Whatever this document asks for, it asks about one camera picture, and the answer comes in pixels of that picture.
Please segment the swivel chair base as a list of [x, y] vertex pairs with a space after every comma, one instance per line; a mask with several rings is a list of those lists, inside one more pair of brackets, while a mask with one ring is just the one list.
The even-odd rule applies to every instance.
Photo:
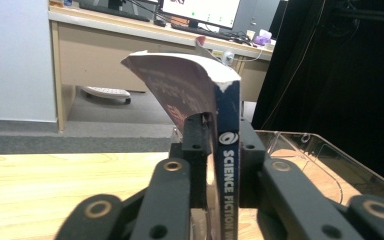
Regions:
[[130, 93], [123, 89], [82, 86], [81, 90], [85, 93], [87, 98], [99, 100], [101, 102], [125, 105], [131, 103]]

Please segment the beige wooden desk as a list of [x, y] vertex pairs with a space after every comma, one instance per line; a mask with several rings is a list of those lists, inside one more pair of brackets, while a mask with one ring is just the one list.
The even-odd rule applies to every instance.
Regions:
[[116, 17], [76, 4], [48, 8], [51, 26], [58, 129], [64, 130], [77, 86], [146, 92], [148, 88], [120, 61], [139, 50], [195, 50], [194, 33]]

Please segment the computer monitor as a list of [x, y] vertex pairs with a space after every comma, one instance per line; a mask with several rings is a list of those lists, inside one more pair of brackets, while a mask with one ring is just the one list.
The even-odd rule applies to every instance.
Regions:
[[241, 0], [162, 0], [164, 13], [231, 29]]

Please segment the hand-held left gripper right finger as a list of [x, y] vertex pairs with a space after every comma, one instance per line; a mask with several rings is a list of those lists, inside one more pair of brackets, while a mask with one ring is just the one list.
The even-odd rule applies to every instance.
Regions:
[[259, 173], [266, 148], [251, 124], [244, 119], [240, 122], [240, 143], [239, 206], [257, 208], [261, 192]]

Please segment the grey computer tower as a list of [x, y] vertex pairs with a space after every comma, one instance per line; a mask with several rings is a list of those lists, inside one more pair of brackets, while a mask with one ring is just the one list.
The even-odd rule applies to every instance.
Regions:
[[274, 18], [280, 0], [240, 0], [238, 12], [232, 30], [258, 33], [268, 30]]

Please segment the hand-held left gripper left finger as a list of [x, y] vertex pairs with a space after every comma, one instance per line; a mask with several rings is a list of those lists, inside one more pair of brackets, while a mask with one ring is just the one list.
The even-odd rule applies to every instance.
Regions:
[[194, 114], [184, 121], [182, 140], [172, 143], [170, 158], [181, 158], [190, 166], [190, 206], [204, 209], [206, 203], [207, 157], [210, 154], [206, 113]]

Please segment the black keyboard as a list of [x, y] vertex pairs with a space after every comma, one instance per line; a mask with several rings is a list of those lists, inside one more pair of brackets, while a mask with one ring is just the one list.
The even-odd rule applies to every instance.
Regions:
[[184, 25], [180, 25], [180, 24], [171, 23], [171, 28], [176, 29], [176, 30], [180, 30], [180, 31], [186, 31], [186, 32], [198, 34], [198, 35], [224, 39], [224, 40], [231, 39], [231, 37], [224, 35], [222, 33], [212, 32], [209, 30], [201, 29], [201, 28], [188, 27], [188, 26], [184, 26]]

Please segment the purple small object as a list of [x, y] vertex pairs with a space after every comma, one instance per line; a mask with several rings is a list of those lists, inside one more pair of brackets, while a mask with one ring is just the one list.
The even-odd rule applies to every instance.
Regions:
[[272, 33], [261, 29], [259, 33], [255, 36], [253, 42], [259, 46], [264, 46], [271, 42]]

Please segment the white cabinet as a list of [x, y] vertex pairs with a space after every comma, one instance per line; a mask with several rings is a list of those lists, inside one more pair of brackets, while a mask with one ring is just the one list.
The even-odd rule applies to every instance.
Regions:
[[56, 120], [48, 0], [0, 0], [0, 120]]

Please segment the black curtain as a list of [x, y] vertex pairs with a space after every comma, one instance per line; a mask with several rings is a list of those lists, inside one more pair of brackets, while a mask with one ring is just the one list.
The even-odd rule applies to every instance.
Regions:
[[288, 0], [252, 125], [317, 133], [384, 177], [384, 0]]

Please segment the clear acrylic divided organizer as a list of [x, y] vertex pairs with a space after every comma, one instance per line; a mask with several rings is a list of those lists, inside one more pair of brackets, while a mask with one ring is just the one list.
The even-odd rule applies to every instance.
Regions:
[[329, 199], [347, 205], [357, 195], [384, 198], [384, 178], [317, 134], [257, 130], [272, 158], [296, 164]]

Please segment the red science fiction magazine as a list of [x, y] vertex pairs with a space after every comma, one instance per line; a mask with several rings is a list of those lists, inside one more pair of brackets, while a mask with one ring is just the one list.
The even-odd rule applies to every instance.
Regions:
[[140, 51], [121, 61], [156, 97], [177, 129], [205, 114], [210, 122], [220, 239], [238, 239], [240, 81], [235, 70], [207, 57]]

